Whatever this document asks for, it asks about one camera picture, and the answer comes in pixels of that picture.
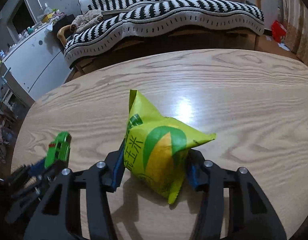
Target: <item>red plastic bag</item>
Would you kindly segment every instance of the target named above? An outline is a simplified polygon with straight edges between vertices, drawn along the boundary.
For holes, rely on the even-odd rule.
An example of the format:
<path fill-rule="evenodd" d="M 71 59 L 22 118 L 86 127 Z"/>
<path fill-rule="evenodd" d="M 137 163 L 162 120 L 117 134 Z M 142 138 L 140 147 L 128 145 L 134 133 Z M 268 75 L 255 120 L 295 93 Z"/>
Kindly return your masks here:
<path fill-rule="evenodd" d="M 285 39 L 286 29 L 279 21 L 274 21 L 272 25 L 272 35 L 275 41 L 281 43 L 281 40 Z"/>

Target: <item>white cabinet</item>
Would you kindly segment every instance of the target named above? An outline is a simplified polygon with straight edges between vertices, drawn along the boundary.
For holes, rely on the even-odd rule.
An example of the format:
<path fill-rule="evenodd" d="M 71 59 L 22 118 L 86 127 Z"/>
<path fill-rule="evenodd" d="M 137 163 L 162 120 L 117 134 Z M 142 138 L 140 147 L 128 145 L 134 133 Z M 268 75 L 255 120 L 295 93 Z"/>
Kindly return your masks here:
<path fill-rule="evenodd" d="M 3 60 L 6 68 L 11 68 L 13 78 L 34 100 L 62 85 L 70 74 L 56 37 L 45 32 L 46 28 L 47 25 L 35 31 Z"/>

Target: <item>round table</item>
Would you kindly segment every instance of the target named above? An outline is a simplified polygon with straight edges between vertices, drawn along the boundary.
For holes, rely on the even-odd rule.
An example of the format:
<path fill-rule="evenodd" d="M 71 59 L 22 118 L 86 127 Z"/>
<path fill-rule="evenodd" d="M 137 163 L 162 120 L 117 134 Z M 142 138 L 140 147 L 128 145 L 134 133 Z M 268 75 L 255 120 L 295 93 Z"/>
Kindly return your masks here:
<path fill-rule="evenodd" d="M 62 130 L 72 135 L 69 168 L 88 169 L 118 150 L 126 131 L 129 90 L 164 116 L 217 139 L 198 147 L 222 168 L 245 166 L 275 208 L 287 237 L 308 215 L 308 67 L 278 55 L 203 49 L 139 58 L 68 82 L 31 107 L 12 170 L 46 155 Z M 202 194 L 188 183 L 174 206 L 125 171 L 108 193 L 119 239 L 189 239 Z M 87 233 L 82 209 L 83 236 Z"/>

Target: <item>yellow-green package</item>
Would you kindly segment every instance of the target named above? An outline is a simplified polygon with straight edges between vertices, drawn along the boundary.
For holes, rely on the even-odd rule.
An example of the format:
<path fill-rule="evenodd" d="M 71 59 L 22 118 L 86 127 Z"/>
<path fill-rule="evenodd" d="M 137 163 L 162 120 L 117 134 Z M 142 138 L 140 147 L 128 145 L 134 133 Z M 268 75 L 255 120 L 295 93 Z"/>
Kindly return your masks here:
<path fill-rule="evenodd" d="M 169 204 L 181 189 L 188 150 L 215 138 L 162 116 L 139 91 L 130 91 L 124 165 Z"/>

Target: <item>curtain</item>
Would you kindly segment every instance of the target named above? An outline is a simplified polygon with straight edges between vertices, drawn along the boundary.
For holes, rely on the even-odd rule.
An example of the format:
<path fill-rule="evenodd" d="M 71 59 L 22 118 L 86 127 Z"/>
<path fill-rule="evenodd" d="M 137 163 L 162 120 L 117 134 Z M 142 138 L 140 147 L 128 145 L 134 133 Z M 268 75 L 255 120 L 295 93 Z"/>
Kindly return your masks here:
<path fill-rule="evenodd" d="M 308 66 L 308 9 L 302 0 L 283 0 L 285 44 Z"/>

